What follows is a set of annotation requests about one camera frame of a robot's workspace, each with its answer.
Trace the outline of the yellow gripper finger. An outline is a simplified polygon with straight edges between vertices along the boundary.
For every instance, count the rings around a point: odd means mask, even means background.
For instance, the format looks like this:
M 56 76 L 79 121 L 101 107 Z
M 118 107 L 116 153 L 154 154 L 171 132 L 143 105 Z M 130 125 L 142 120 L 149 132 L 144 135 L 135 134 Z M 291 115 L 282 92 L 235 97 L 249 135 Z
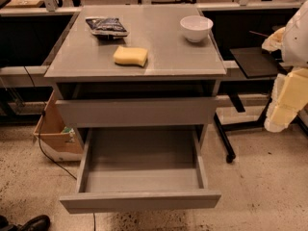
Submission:
M 297 110 L 284 107 L 269 107 L 264 126 L 267 131 L 279 133 L 288 128 L 297 116 Z
M 300 111 L 307 103 L 308 69 L 293 70 L 285 77 L 283 88 L 278 97 L 278 104 Z

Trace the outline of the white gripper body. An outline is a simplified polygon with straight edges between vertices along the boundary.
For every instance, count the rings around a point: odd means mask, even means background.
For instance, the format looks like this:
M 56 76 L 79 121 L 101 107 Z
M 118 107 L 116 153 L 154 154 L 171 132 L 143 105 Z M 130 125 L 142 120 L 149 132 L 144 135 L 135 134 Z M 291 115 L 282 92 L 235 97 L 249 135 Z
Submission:
M 278 86 L 278 89 L 277 89 L 277 97 L 274 99 L 274 101 L 275 101 L 275 103 L 274 103 L 274 107 L 283 107 L 283 106 L 281 106 L 281 105 L 279 105 L 278 104 L 278 97 L 279 97 L 279 94 L 280 94 L 280 92 L 281 92 L 281 90 L 282 90 L 282 88 L 283 88 L 283 84 L 284 84 L 284 80 L 285 80 L 285 77 L 286 76 L 284 76 L 283 78 L 282 78 L 282 83 Z

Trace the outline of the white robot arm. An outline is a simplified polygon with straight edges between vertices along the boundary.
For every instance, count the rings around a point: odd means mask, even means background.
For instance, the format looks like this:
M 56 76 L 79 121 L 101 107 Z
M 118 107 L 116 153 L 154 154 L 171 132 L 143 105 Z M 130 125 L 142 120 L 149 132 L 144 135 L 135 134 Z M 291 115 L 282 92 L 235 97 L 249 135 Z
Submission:
M 308 1 L 285 27 L 265 39 L 262 48 L 280 50 L 283 64 L 293 68 L 287 75 L 277 75 L 264 122 L 269 132 L 278 133 L 308 104 Z

